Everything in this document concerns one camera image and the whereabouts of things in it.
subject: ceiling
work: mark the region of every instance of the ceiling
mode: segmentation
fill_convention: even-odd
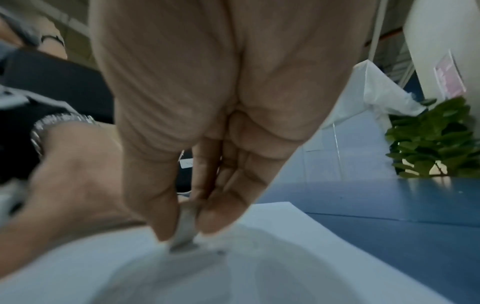
[[[412,60],[401,31],[414,0],[389,0],[383,22],[380,41],[374,58],[392,80],[398,82],[406,73]],[[96,68],[92,56],[87,29],[89,0],[32,0],[41,11],[50,17],[60,30],[71,61]],[[365,42],[359,62],[368,58],[375,20]]]

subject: paper sheet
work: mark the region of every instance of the paper sheet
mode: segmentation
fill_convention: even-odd
[[[57,248],[0,282],[5,303],[405,303],[446,299],[290,203],[255,205],[228,232],[168,255],[148,228]]]

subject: green plant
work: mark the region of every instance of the green plant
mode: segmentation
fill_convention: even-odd
[[[426,106],[434,103],[422,102]],[[480,178],[480,142],[464,124],[469,115],[470,106],[458,97],[416,117],[390,116],[392,127],[385,138],[392,144],[387,156],[393,159],[398,175]],[[435,167],[436,174],[431,174]]]

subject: table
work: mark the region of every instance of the table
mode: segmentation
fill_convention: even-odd
[[[480,301],[480,182],[392,179],[273,185],[349,243],[458,304]]]

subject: white surface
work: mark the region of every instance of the white surface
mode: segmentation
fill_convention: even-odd
[[[192,168],[194,166],[194,159],[193,158],[181,159],[181,160],[179,160],[179,162],[180,162],[180,168],[182,168],[182,169]]]
[[[168,254],[148,228],[57,248],[0,283],[2,303],[449,303],[290,203]]]
[[[442,98],[434,66],[451,50],[466,86],[470,113],[480,119],[480,10],[475,0],[415,0],[403,27],[426,98]],[[475,125],[480,135],[480,123]]]

